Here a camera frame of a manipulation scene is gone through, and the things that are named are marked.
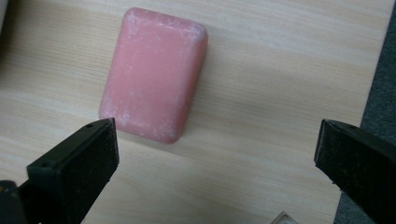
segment wooden table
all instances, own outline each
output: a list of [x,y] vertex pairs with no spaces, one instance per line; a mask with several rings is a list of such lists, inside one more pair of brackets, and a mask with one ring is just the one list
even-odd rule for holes
[[0,179],[98,119],[122,14],[191,19],[208,52],[181,139],[118,133],[120,166],[84,223],[331,223],[322,119],[359,125],[392,0],[11,0],[0,49]]

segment pink soap bar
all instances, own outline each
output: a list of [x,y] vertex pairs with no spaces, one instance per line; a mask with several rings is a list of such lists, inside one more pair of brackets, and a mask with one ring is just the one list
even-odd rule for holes
[[161,143],[181,136],[207,44],[204,26],[131,8],[125,13],[99,118]]

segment small metallic object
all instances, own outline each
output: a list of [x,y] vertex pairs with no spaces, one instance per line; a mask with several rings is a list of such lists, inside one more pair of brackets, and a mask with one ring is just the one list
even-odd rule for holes
[[85,125],[28,165],[20,187],[0,181],[0,223],[81,223],[119,162],[114,119]]
[[282,212],[271,224],[298,224],[287,213]]
[[394,223],[396,146],[339,121],[323,120],[316,166],[377,223]]

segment wood grain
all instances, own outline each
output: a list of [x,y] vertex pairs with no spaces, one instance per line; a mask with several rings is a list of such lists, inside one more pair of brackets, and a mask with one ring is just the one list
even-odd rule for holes
[[331,223],[313,161],[322,119],[359,125],[391,0],[9,1],[0,39],[0,179],[98,107],[129,7],[203,24],[208,52],[173,145],[118,133],[120,167],[84,223]]

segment pink object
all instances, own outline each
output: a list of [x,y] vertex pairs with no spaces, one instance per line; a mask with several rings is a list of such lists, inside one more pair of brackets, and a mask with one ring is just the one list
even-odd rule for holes
[[207,44],[204,26],[141,8],[125,13],[99,118],[161,143],[181,136]]

